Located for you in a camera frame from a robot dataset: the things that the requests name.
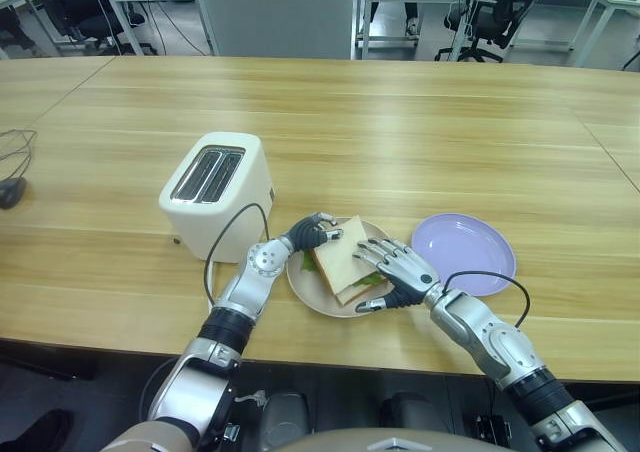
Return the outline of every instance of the black office chair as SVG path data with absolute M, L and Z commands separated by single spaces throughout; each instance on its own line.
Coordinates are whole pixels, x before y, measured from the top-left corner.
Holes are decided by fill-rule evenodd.
M 115 45 L 102 51 L 102 55 L 115 54 L 118 51 L 122 54 L 134 53 L 131 44 L 123 44 L 118 39 L 118 34 L 122 32 L 122 26 L 108 0 L 100 0 L 100 2 L 98 0 L 40 1 L 49 19 L 61 35 L 81 42 L 87 38 L 96 39 L 96 48 L 99 48 L 108 37 L 112 37 Z M 134 27 L 145 21 L 144 17 L 138 13 L 130 13 L 128 18 Z M 140 46 L 148 48 L 153 55 L 158 55 L 150 43 L 141 43 Z
M 458 61 L 467 58 L 484 62 L 485 58 L 502 62 L 502 57 L 487 50 L 479 49 L 478 42 L 486 40 L 504 49 L 522 24 L 536 0 L 472 0 L 471 3 L 454 7 L 444 19 L 448 29 L 458 30 L 462 13 L 471 12 L 469 24 L 472 30 L 472 42 L 462 47 Z M 440 49 L 434 60 L 440 60 L 442 54 L 451 53 L 452 48 Z

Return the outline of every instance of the toaster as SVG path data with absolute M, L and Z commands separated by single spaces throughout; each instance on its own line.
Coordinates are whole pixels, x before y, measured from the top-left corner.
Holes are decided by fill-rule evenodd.
M 212 132 L 187 153 L 160 193 L 160 208 L 189 250 L 206 259 L 229 220 L 245 205 L 260 204 L 268 217 L 273 183 L 258 137 Z M 260 240 L 257 207 L 240 214 L 216 246 L 212 260 L 238 263 Z

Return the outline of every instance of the sandwich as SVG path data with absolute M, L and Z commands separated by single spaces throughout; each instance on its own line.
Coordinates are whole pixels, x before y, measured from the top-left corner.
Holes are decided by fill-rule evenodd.
M 344 231 L 339 240 L 330 240 L 310 251 L 315 268 L 340 302 L 346 305 L 387 279 L 375 267 L 353 257 L 358 242 L 367 240 L 360 217 L 338 225 Z

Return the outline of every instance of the wooden table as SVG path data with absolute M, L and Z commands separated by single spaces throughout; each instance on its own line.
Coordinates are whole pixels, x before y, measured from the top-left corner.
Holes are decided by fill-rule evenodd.
M 69 58 L 0 63 L 0 90 L 4 128 L 40 134 L 25 200 L 0 213 L 2 337 L 181 352 L 207 313 L 202 262 L 172 243 L 157 198 L 200 136 L 241 131 L 264 143 L 274 234 L 317 210 L 406 241 L 432 214 L 477 216 L 515 250 L 533 299 L 522 328 L 554 373 L 640 380 L 636 74 Z M 523 306 L 513 287 L 486 300 L 508 321 Z M 333 319 L 285 277 L 245 356 L 478 373 L 423 307 Z

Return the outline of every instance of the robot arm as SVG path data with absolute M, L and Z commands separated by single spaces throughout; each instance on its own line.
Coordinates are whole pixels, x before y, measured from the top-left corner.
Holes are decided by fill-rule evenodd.
M 186 452 L 221 440 L 235 398 L 231 379 L 274 280 L 294 252 L 342 236 L 341 229 L 325 230 L 323 222 L 336 225 L 332 216 L 318 212 L 280 237 L 251 247 L 198 337 L 189 343 L 160 387 L 149 420 L 103 450 Z
M 445 291 L 436 271 L 402 242 L 370 239 L 359 247 L 354 256 L 376 267 L 395 288 L 362 302 L 357 311 L 426 303 L 433 321 L 507 394 L 540 448 L 625 450 L 549 372 L 519 329 L 500 320 L 479 299 L 458 289 Z

